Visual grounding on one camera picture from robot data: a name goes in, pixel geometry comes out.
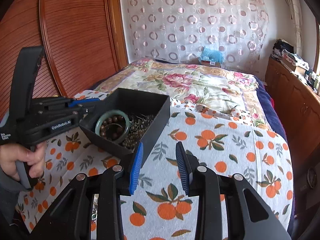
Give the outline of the person's left hand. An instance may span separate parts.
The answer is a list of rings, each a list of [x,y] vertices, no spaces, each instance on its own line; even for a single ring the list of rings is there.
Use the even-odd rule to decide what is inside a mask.
[[[31,166],[29,170],[31,178],[40,177],[44,172],[46,148],[45,142],[38,144],[34,152],[19,144],[2,145],[1,168],[6,175],[19,181],[20,176],[17,172],[16,161],[21,161]]]

